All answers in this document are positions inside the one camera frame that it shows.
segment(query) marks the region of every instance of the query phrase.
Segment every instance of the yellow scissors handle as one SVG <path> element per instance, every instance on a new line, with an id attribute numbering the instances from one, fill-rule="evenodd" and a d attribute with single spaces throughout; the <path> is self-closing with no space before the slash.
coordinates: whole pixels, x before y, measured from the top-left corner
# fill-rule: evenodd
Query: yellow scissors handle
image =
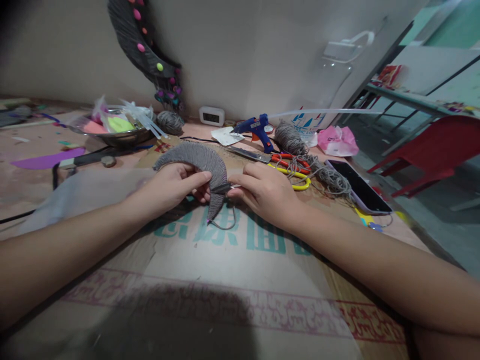
<path id="1" fill-rule="evenodd" d="M 284 169 L 284 168 L 281 168 L 281 167 L 275 167 L 272 164 L 268 164 L 268 166 L 270 166 L 274 169 L 277 169 L 279 172 L 281 172 L 283 174 L 288 175 L 288 174 L 292 173 L 291 171 L 288 171 L 287 169 Z M 307 190 L 310 187 L 310 184 L 312 183 L 312 181 L 309 179 L 309 177 L 307 175 L 304 175 L 300 172 L 294 172 L 293 176 L 296 177 L 296 178 L 299 178 L 299 179 L 303 179 L 305 181 L 305 185 L 292 185 L 291 187 L 293 188 L 293 190 L 304 191 L 304 190 Z"/>

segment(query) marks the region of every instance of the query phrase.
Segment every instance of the white clock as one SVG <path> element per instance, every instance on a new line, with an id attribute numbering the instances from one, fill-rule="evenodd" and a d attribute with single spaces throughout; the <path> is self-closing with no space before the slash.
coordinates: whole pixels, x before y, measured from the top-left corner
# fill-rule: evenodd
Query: white clock
<path id="1" fill-rule="evenodd" d="M 202 106 L 198 113 L 200 121 L 207 125 L 218 126 L 221 128 L 225 122 L 225 111 L 218 107 Z"/>

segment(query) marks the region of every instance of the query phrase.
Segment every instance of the crochet hook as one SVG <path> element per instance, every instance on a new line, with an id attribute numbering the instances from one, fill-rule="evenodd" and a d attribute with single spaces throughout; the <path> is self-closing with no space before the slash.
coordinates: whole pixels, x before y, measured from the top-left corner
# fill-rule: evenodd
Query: crochet hook
<path id="1" fill-rule="evenodd" d="M 233 185 L 231 182 L 226 182 L 222 185 L 219 185 L 217 187 L 214 187 L 213 189 L 210 189 L 210 192 L 212 194 L 219 194 L 219 195 L 225 195 L 228 193 L 231 189 L 238 188 L 240 185 Z"/>

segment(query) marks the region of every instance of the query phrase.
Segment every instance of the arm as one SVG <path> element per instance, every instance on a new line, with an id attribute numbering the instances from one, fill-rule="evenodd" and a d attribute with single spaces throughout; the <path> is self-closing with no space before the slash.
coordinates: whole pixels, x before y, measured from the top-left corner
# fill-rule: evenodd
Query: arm
<path id="1" fill-rule="evenodd" d="M 422 328 L 480 337 L 480 285 L 466 272 L 413 246 L 313 209 L 286 176 L 260 163 L 229 181 L 259 216 L 305 241 Z"/>
<path id="2" fill-rule="evenodd" d="M 174 163 L 124 201 L 0 242 L 0 326 L 5 329 L 193 191 L 210 200 L 209 172 Z"/>

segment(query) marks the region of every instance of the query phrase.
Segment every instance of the red scissors handle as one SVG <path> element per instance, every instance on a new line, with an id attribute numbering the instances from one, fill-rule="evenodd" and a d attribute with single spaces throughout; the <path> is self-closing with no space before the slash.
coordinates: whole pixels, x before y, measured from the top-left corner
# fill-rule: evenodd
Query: red scissors handle
<path id="1" fill-rule="evenodd" d="M 285 168 L 288 168 L 289 167 L 289 163 L 286 162 L 286 161 L 283 161 L 282 159 L 293 159 L 293 155 L 290 155 L 290 154 L 276 154 L 274 153 L 272 156 L 271 156 L 271 160 L 270 162 L 271 163 L 278 163 L 279 165 L 282 165 L 283 167 Z M 305 169 L 300 169 L 299 167 L 297 167 L 296 169 L 293 169 L 294 171 L 296 171 L 297 173 L 301 173 L 301 174 L 304 174 L 304 175 L 308 175 L 310 174 L 310 172 L 312 171 L 310 169 L 310 165 L 308 162 L 306 161 L 303 161 L 303 160 L 299 160 L 298 161 L 300 164 L 303 165 L 303 167 L 305 167 Z"/>

